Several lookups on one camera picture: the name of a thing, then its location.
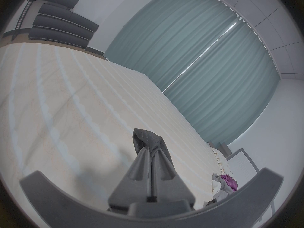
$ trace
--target curtain fold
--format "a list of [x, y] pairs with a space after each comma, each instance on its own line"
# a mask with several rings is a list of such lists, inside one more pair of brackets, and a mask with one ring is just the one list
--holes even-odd
[[124, 26], [105, 56], [146, 74], [161, 91], [197, 59], [164, 94], [215, 144], [240, 136], [280, 79], [258, 36], [218, 0], [153, 0]]

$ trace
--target striped bed sheet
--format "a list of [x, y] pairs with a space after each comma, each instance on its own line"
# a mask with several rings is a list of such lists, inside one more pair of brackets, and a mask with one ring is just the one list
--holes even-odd
[[106, 210], [136, 157], [134, 128], [163, 137], [196, 209], [212, 199], [212, 174], [221, 174], [213, 151], [146, 75], [73, 49], [19, 43], [0, 48], [0, 89], [0, 173], [38, 226], [48, 227], [20, 178], [40, 170]]

